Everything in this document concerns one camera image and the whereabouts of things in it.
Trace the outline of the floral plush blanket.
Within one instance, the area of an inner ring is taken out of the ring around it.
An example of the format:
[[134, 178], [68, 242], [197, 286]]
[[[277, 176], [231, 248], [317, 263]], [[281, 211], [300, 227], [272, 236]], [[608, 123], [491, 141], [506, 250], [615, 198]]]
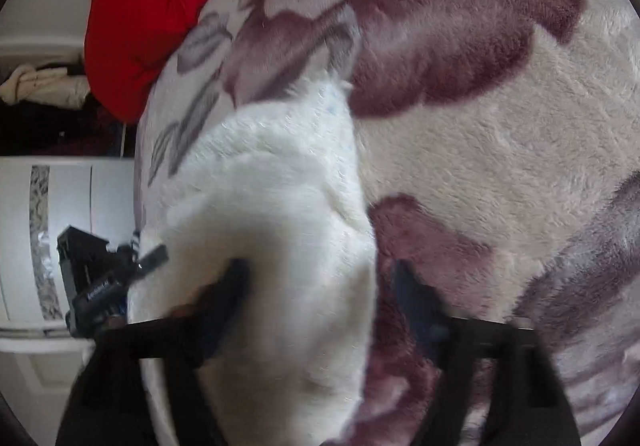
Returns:
[[524, 317], [579, 440], [639, 384], [639, 19], [628, 0], [208, 0], [138, 132], [142, 231], [203, 133], [329, 72], [350, 87], [375, 242], [361, 400], [319, 445], [405, 445], [437, 370], [390, 288], [398, 259], [463, 313]]

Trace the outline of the white fluffy garment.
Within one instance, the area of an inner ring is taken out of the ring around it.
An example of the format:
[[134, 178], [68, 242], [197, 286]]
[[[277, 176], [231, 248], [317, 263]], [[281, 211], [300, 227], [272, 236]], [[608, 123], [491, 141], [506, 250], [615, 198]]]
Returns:
[[358, 408], [375, 307], [375, 242], [350, 87], [304, 77], [203, 133], [142, 231], [168, 262], [129, 294], [133, 321], [195, 299], [232, 258], [250, 293], [201, 374], [232, 445], [319, 445]]

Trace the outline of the beige crumpled cloth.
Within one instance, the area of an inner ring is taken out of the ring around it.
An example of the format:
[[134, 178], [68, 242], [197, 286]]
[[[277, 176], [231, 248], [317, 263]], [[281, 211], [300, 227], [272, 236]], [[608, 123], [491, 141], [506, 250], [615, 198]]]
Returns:
[[79, 110], [90, 94], [86, 76], [70, 75], [67, 68], [37, 70], [29, 64], [18, 66], [1, 84], [1, 101], [8, 106], [27, 101], [43, 106]]

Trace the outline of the white cabinet with mirror strip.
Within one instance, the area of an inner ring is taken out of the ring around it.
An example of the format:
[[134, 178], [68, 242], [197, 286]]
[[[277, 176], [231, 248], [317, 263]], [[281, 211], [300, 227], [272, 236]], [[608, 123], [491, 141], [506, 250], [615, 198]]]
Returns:
[[75, 227], [111, 245], [134, 235], [134, 161], [1, 160], [1, 351], [83, 352], [64, 321], [70, 309], [58, 236]]

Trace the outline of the red garment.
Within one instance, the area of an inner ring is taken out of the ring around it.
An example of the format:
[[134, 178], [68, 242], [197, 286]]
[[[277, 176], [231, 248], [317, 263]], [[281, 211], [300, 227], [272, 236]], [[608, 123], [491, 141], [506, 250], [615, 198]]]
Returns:
[[140, 119], [160, 72], [208, 0], [91, 0], [84, 44], [91, 92], [115, 119]]

